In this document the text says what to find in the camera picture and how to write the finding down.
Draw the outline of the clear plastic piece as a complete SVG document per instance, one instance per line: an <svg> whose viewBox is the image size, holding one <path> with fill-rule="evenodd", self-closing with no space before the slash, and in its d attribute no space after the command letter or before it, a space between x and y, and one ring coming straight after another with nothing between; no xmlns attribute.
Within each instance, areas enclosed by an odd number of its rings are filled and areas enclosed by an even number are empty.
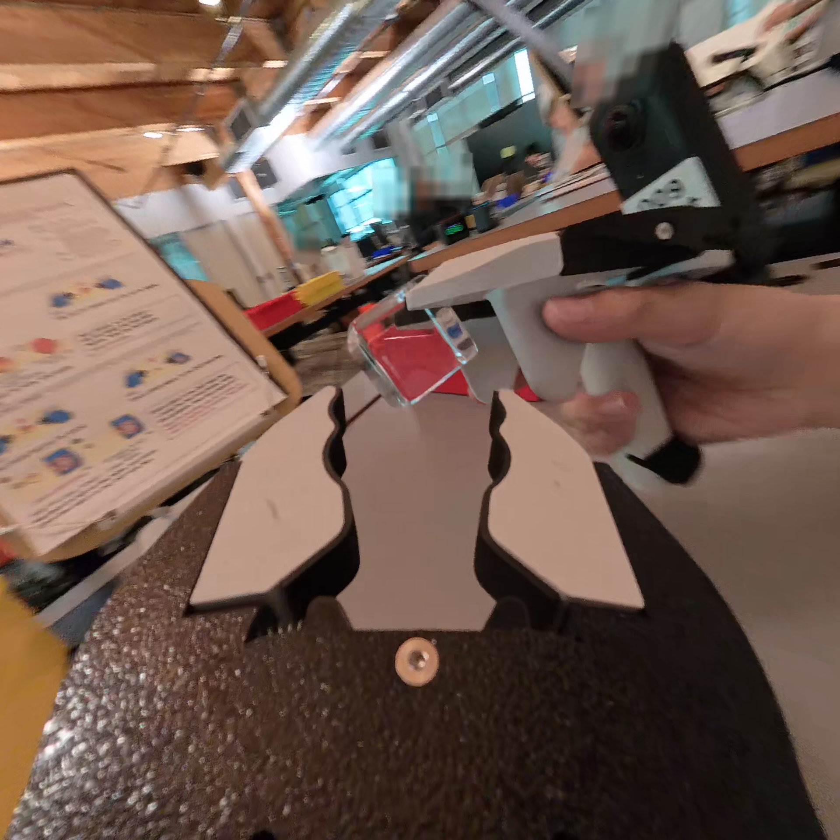
<svg viewBox="0 0 840 840"><path fill-rule="evenodd" d="M466 316L453 307L411 310L407 289L364 305L348 328L348 350L376 390L412 406L459 375L478 354Z"/></svg>

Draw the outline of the person's right hand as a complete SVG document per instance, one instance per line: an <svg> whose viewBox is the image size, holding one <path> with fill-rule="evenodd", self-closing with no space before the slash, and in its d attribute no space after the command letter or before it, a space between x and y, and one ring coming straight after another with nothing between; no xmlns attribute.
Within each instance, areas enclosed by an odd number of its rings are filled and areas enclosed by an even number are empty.
<svg viewBox="0 0 840 840"><path fill-rule="evenodd" d="M677 283L550 299L542 317L572 342L637 342L693 445L839 427L838 295Z"/></svg>

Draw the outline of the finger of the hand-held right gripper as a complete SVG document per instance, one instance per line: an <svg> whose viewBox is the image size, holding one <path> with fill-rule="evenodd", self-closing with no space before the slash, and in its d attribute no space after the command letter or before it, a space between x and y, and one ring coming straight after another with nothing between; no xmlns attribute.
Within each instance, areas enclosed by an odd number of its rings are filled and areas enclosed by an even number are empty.
<svg viewBox="0 0 840 840"><path fill-rule="evenodd" d="M408 311L488 301L498 313L537 311L570 295L558 234L538 234L450 259L405 296Z"/></svg>

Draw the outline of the printed instruction sheet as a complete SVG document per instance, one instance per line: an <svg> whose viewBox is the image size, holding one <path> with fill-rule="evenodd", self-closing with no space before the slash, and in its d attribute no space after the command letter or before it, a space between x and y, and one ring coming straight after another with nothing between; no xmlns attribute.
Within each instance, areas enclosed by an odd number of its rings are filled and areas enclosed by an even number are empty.
<svg viewBox="0 0 840 840"><path fill-rule="evenodd" d="M2 183L2 537L58 560L260 436L287 390L78 172Z"/></svg>

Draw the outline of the silver ventilation duct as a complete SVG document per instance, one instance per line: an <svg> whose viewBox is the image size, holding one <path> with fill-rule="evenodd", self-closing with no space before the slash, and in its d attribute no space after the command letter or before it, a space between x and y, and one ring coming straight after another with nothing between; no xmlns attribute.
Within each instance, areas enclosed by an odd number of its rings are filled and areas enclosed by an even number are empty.
<svg viewBox="0 0 840 840"><path fill-rule="evenodd" d="M315 149L354 145L499 39L541 44L582 2L442 2L308 132Z"/></svg>
<svg viewBox="0 0 840 840"><path fill-rule="evenodd" d="M394 18L399 5L398 1L340 1L319 12L316 26L292 50L268 91L257 99L239 99L226 117L224 126L233 139L220 151L220 168L228 175L250 169L342 63Z"/></svg>

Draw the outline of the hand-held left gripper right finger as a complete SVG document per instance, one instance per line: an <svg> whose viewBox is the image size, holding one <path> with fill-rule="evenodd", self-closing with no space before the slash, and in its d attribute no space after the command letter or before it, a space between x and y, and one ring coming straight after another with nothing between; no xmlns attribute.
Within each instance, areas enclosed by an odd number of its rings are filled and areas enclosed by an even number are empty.
<svg viewBox="0 0 840 840"><path fill-rule="evenodd" d="M493 395L489 433L475 576L493 606L482 631L560 634L581 614L644 618L644 595L590 456L512 391Z"/></svg>

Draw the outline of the black monitor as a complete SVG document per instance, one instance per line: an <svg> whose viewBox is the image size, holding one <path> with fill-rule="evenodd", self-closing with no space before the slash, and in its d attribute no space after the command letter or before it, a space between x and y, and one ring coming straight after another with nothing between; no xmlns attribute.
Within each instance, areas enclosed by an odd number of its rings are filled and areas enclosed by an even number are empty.
<svg viewBox="0 0 840 840"><path fill-rule="evenodd" d="M512 161L522 164L528 148L553 153L550 128L543 122L536 98L519 99L481 121L466 137L472 163L480 179L496 174L508 161L503 151L513 149Z"/></svg>

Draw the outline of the yellow plastic bin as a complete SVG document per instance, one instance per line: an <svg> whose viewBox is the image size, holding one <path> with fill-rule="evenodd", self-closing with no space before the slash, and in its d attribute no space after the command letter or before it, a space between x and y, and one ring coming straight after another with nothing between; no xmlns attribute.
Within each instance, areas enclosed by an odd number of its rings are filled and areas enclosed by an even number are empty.
<svg viewBox="0 0 840 840"><path fill-rule="evenodd" d="M1 582L1 835L12 821L68 671L67 646Z"/></svg>

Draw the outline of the red plastic bin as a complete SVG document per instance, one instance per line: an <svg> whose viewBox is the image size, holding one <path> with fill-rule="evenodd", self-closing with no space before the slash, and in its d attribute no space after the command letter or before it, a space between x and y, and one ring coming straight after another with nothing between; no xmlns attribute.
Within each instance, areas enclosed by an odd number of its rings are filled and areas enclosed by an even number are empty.
<svg viewBox="0 0 840 840"><path fill-rule="evenodd" d="M476 378L479 362L490 360L489 351L496 348L501 329L496 318L471 319L464 327L478 348L466 372L430 321L368 328L362 332L362 349L372 351L375 366L370 372L378 374L383 384L393 385L409 404L429 393L465 397L471 394L467 375Z"/></svg>
<svg viewBox="0 0 840 840"><path fill-rule="evenodd" d="M288 319L295 318L304 308L303 303L298 299L296 293L294 291L288 291L278 297L246 309L245 315L258 331L264 333Z"/></svg>

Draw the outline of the stack of yellow bins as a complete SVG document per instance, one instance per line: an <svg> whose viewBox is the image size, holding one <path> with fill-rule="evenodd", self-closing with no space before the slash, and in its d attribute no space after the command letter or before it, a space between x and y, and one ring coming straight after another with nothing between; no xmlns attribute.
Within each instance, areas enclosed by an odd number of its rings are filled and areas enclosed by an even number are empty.
<svg viewBox="0 0 840 840"><path fill-rule="evenodd" d="M337 270L331 270L301 283L290 294L301 308L315 308L339 295L343 289L343 275Z"/></svg>

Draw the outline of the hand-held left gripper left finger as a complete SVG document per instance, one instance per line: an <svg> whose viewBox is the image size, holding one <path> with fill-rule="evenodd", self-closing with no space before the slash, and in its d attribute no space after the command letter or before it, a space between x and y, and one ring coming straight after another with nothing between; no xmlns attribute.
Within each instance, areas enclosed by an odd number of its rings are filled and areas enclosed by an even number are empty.
<svg viewBox="0 0 840 840"><path fill-rule="evenodd" d="M257 606L300 621L313 601L349 587L361 557L343 481L345 429L343 392L331 385L250 447L193 587L191 613Z"/></svg>

